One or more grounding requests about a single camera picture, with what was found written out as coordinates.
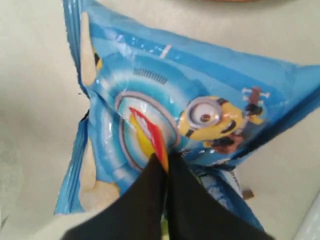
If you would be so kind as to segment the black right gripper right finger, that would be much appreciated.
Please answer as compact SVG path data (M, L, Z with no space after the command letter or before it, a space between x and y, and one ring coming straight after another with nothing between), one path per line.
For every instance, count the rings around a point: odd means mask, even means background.
M212 198L182 157L168 157L167 218L171 240L271 240Z

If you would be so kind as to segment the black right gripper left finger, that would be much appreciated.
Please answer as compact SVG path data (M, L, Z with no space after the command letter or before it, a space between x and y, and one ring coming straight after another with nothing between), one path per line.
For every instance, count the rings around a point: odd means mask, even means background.
M167 174L153 154L137 180L109 207L65 232L64 240L160 240Z

